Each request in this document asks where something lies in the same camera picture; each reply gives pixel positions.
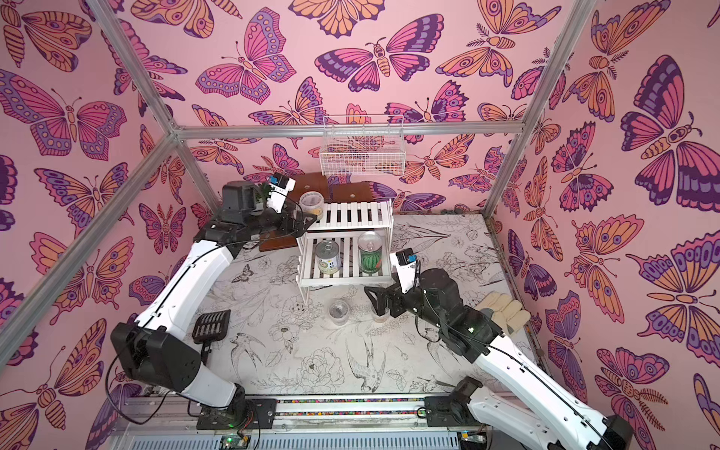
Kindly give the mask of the jar with red seeds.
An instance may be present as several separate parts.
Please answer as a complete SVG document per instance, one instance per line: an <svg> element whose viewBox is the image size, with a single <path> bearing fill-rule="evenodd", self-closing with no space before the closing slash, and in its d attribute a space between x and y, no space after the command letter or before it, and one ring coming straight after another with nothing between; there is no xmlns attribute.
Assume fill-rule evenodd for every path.
<svg viewBox="0 0 720 450"><path fill-rule="evenodd" d="M373 309L372 320L377 324L384 324L390 318L390 311L386 307L385 309Z"/></svg>

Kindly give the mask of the jar with yellow seeds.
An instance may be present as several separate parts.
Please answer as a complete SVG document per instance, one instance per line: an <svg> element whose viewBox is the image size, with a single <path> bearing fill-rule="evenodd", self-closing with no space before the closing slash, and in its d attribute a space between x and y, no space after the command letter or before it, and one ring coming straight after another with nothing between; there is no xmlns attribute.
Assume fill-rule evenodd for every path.
<svg viewBox="0 0 720 450"><path fill-rule="evenodd" d="M301 195L298 204L300 205L306 219L318 221L324 216L324 195L319 191L308 191Z"/></svg>

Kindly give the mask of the green watermelon can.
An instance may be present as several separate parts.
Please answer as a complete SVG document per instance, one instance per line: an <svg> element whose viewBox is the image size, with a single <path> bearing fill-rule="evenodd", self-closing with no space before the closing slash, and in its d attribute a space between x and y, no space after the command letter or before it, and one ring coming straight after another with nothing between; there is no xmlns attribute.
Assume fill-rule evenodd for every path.
<svg viewBox="0 0 720 450"><path fill-rule="evenodd" d="M360 270L366 274L375 274L382 268L384 240L378 232L363 232L358 237Z"/></svg>

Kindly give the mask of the silver tin can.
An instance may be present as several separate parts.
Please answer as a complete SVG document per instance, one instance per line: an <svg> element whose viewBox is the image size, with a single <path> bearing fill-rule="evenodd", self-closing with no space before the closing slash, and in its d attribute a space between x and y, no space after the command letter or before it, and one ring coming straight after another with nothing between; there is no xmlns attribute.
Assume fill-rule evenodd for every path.
<svg viewBox="0 0 720 450"><path fill-rule="evenodd" d="M322 240L314 249L316 266L321 274L334 275L341 269L341 248L336 241Z"/></svg>

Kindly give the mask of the jar with purple seeds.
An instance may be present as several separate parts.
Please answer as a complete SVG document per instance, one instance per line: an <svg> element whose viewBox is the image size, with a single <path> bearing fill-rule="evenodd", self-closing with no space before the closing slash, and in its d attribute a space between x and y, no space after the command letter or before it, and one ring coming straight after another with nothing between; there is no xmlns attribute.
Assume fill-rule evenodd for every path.
<svg viewBox="0 0 720 450"><path fill-rule="evenodd" d="M327 308L330 321L335 326L344 326L350 318L351 307L346 300L338 299Z"/></svg>

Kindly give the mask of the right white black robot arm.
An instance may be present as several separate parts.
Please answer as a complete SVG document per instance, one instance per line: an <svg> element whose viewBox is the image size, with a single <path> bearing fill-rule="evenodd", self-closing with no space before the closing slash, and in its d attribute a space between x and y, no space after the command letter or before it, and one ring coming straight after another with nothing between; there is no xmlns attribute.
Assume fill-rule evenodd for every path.
<svg viewBox="0 0 720 450"><path fill-rule="evenodd" d="M559 386L488 315L464 304L446 271L412 274L405 267L395 278L387 288L365 288L376 313L394 318L411 313L436 326L451 352L489 373L520 401L508 402L465 378L453 391L458 413L502 431L528 449L629 448L633 430L626 420L601 414Z"/></svg>

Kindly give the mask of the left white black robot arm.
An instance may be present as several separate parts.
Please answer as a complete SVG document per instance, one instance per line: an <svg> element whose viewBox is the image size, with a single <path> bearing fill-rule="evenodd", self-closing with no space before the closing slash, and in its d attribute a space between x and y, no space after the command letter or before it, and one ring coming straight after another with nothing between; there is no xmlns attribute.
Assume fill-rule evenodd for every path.
<svg viewBox="0 0 720 450"><path fill-rule="evenodd" d="M127 377L165 388L235 424L245 419L243 387L213 373L184 339L210 288L246 245L303 236L315 221L291 199L295 184L273 174L263 184L234 181L223 187L221 207L195 235L168 285L134 322L112 330L114 361Z"/></svg>

